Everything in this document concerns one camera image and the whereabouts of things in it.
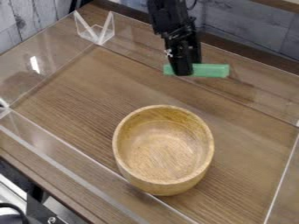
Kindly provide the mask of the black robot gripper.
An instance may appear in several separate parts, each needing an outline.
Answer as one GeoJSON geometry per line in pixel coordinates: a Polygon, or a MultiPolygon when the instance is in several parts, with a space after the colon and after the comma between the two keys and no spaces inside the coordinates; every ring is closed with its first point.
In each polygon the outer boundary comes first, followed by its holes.
{"type": "Polygon", "coordinates": [[[153,34],[164,41],[173,74],[191,75],[192,64],[201,63],[201,42],[185,0],[147,0],[147,9],[153,34]]]}

